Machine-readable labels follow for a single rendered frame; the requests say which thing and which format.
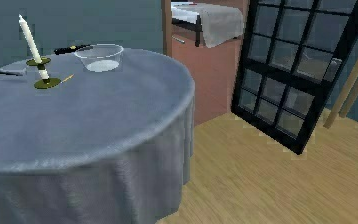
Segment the bed with grey blanket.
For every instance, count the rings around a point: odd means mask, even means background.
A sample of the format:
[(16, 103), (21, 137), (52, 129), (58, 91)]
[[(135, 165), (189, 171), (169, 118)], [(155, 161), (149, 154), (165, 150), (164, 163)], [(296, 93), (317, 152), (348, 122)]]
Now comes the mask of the bed with grey blanket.
[(244, 31), (244, 19), (238, 8), (194, 2), (172, 2), (172, 18), (196, 24), (200, 16), (205, 45), (218, 46), (239, 37)]

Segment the light wooden chair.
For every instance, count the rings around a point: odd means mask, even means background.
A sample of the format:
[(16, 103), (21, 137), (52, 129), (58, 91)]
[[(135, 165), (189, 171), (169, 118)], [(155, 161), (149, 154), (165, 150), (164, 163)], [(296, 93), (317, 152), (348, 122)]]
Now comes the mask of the light wooden chair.
[(326, 119), (324, 127), (329, 129), (337, 116), (345, 118), (350, 111), (352, 105), (358, 97), (358, 59), (353, 66), (334, 106)]

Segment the clear glass bowl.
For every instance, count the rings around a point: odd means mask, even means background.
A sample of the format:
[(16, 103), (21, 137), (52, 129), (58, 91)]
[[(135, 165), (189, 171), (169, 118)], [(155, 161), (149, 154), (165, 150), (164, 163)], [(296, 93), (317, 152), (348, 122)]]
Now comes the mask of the clear glass bowl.
[(121, 64), (124, 48), (117, 44), (95, 44), (78, 49), (74, 55), (90, 72), (107, 72)]

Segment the white candle in olive holder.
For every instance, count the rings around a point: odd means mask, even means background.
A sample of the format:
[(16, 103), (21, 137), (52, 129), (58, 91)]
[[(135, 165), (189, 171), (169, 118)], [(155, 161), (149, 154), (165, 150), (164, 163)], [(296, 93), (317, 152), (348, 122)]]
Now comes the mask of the white candle in olive holder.
[(31, 33), (29, 25), (22, 15), (19, 16), (19, 25), (22, 29), (27, 45), (33, 56), (33, 58), (28, 60), (26, 64), (28, 66), (36, 67), (40, 75), (40, 80), (34, 83), (34, 87), (36, 89), (49, 89), (49, 88), (56, 87), (61, 83), (61, 80), (59, 78), (52, 78), (49, 76), (45, 65), (49, 63), (51, 59), (47, 57), (42, 57), (40, 55), (39, 50), (37, 49), (37, 46), (33, 39), (33, 35)]

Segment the round table with grey cloth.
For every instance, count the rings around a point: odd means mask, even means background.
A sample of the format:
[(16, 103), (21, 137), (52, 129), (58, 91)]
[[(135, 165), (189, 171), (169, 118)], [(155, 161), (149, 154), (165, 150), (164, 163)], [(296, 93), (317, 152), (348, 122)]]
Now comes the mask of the round table with grey cloth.
[(93, 73), (52, 56), (58, 86), (24, 62), (0, 75), (0, 224), (156, 224), (189, 178), (195, 83), (180, 62), (128, 49)]

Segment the black glass-paned door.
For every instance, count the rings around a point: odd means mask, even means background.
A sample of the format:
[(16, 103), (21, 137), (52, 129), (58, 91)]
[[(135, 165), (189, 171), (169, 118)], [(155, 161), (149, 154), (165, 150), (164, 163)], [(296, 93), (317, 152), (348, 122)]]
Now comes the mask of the black glass-paned door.
[(300, 155), (358, 39), (358, 0), (250, 0), (231, 111)]

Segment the grey flat utensil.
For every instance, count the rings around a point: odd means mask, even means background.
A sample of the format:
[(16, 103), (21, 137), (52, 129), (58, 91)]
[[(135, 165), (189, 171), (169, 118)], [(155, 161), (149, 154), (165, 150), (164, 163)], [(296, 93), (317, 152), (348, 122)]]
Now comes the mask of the grey flat utensil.
[(4, 70), (4, 69), (0, 69), (0, 75), (24, 76), (24, 75), (26, 75), (26, 69), (22, 69), (22, 70)]

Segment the black and yellow knife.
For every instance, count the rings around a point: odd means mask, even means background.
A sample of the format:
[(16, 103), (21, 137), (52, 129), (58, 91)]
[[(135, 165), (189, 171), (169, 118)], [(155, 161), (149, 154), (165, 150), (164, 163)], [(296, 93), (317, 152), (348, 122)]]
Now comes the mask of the black and yellow knife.
[(86, 47), (89, 47), (91, 45), (73, 45), (73, 46), (70, 46), (70, 47), (66, 47), (66, 48), (57, 48), (54, 50), (54, 54), (55, 55), (61, 55), (61, 54), (67, 54), (67, 53), (73, 53), (73, 52), (76, 52), (80, 49), (83, 49), (83, 48), (86, 48)]

